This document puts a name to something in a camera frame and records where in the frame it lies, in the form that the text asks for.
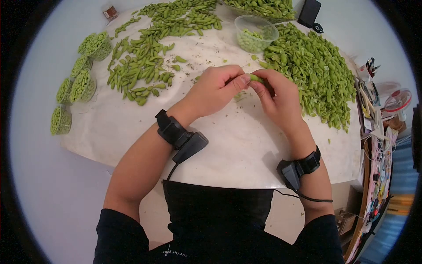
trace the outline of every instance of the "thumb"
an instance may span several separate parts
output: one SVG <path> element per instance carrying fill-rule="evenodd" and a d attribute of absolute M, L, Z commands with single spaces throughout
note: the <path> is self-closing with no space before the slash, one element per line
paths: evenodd
<path fill-rule="evenodd" d="M 242 74 L 234 78 L 221 90 L 230 97 L 235 96 L 240 93 L 242 90 L 248 89 L 248 82 L 251 80 L 251 77 L 248 74 Z"/>
<path fill-rule="evenodd" d="M 261 100 L 262 108 L 266 112 L 273 112 L 276 109 L 276 104 L 274 103 L 273 99 L 271 98 L 270 92 L 268 89 L 260 82 L 251 81 L 249 86 L 254 89 L 257 93 L 258 97 Z"/>

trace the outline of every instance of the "black cable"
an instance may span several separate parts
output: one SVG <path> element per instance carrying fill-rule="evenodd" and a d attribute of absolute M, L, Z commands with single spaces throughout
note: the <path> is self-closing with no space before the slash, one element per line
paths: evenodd
<path fill-rule="evenodd" d="M 168 177 L 167 177 L 167 180 L 170 180 L 171 175 L 173 174 L 174 170 L 177 168 L 177 166 L 178 166 L 178 165 L 179 165 L 179 164 L 178 164 L 178 163 L 176 163 L 176 164 L 174 165 L 174 167 L 171 169 L 170 174 L 169 174 L 169 175 L 168 175 Z"/>
<path fill-rule="evenodd" d="M 276 191 L 276 192 L 278 192 L 279 194 L 282 194 L 282 195 L 286 195 L 286 196 L 291 196 L 291 197 L 299 198 L 299 196 L 294 196 L 294 195 L 291 195 L 291 194 L 282 193 L 282 192 L 280 192 L 279 190 L 276 190 L 276 189 L 274 189 L 274 191 Z"/>
<path fill-rule="evenodd" d="M 314 198 L 309 198 L 308 196 L 306 196 L 306 195 L 304 195 L 303 193 L 301 193 L 301 192 L 299 192 L 299 191 L 295 191 L 295 190 L 293 190 L 298 196 L 300 196 L 300 197 L 302 197 L 302 198 L 305 198 L 306 200 L 309 200 L 309 201 L 317 201 L 317 202 L 319 202 L 319 203 L 332 203 L 333 201 L 332 200 L 329 200 L 329 199 L 314 199 Z"/>
<path fill-rule="evenodd" d="M 170 171 L 170 173 L 169 173 L 169 175 L 168 175 L 168 177 L 167 177 L 167 180 L 170 180 L 170 177 L 171 177 L 171 175 L 173 174 L 173 172 L 176 170 L 176 168 L 177 168 L 177 166 L 178 166 L 179 164 L 178 163 L 176 163 L 175 165 L 174 165 L 174 167 L 171 169 L 171 171 Z M 278 192 L 278 193 L 280 193 L 280 194 L 282 194 L 282 195 L 286 195 L 286 196 L 291 196 L 291 197 L 295 197 L 295 198 L 299 198 L 298 196 L 300 196 L 300 197 L 302 197 L 302 198 L 305 198 L 306 200 L 309 200 L 309 201 L 316 201 L 316 202 L 321 202 L 321 203 L 332 203 L 333 201 L 332 200 L 323 200 L 323 199 L 314 199 L 314 198 L 309 198 L 308 196 L 305 196 L 305 195 L 303 195 L 301 192 L 298 192 L 298 191 L 295 191 L 295 190 L 293 190 L 298 196 L 294 196 L 294 195 L 291 195 L 291 194 L 287 194 L 287 193 L 282 193 L 282 192 L 280 192 L 279 190 L 276 190 L 276 189 L 274 189 L 276 192 Z"/>
<path fill-rule="evenodd" d="M 323 199 L 314 199 L 314 198 L 309 198 L 308 196 L 305 196 L 305 195 L 303 195 L 301 192 L 298 192 L 298 191 L 295 191 L 295 190 L 293 190 L 298 196 L 294 196 L 294 195 L 291 195 L 291 194 L 287 194 L 287 193 L 282 193 L 282 192 L 280 192 L 279 190 L 276 190 L 276 189 L 274 189 L 276 192 L 278 192 L 279 194 L 282 194 L 282 195 L 286 195 L 286 196 L 291 196 L 291 197 L 295 197 L 295 198 L 299 198 L 299 196 L 300 197 L 302 197 L 302 198 L 305 198 L 306 200 L 309 200 L 309 201 L 316 201 L 316 202 L 320 202 L 320 203 L 332 203 L 333 201 L 332 200 L 323 200 Z"/>

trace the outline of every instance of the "black device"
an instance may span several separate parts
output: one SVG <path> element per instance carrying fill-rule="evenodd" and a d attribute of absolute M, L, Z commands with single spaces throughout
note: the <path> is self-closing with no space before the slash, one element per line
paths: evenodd
<path fill-rule="evenodd" d="M 277 166 L 277 173 L 285 183 L 286 187 L 293 190 L 298 196 L 308 199 L 309 201 L 333 202 L 332 200 L 313 199 L 299 192 L 300 177 L 304 174 L 311 174 L 319 168 L 319 160 L 321 153 L 318 146 L 316 150 L 309 154 L 306 158 L 297 161 L 280 161 Z"/>
<path fill-rule="evenodd" d="M 321 3 L 317 0 L 305 0 L 298 22 L 307 28 L 312 28 L 320 8 Z"/>
<path fill-rule="evenodd" d="M 155 116 L 158 123 L 158 134 L 164 138 L 174 150 L 178 150 L 173 157 L 176 162 L 167 180 L 170 179 L 176 167 L 208 145 L 208 139 L 201 132 L 188 132 L 174 117 L 168 117 L 167 112 L 161 109 Z"/>

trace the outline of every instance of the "red and white fan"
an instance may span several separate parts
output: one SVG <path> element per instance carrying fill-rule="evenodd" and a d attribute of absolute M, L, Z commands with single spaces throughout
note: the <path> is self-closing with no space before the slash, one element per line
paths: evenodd
<path fill-rule="evenodd" d="M 397 90 L 385 101 L 385 111 L 397 115 L 400 121 L 406 120 L 405 110 L 412 100 L 412 93 L 406 90 Z"/>

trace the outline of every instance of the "wooden box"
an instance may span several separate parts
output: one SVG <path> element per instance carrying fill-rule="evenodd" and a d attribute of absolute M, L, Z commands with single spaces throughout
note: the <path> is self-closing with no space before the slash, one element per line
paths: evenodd
<path fill-rule="evenodd" d="M 341 236 L 352 229 L 355 219 L 355 215 L 345 212 L 344 210 L 340 210 L 340 212 L 335 216 L 338 235 Z"/>

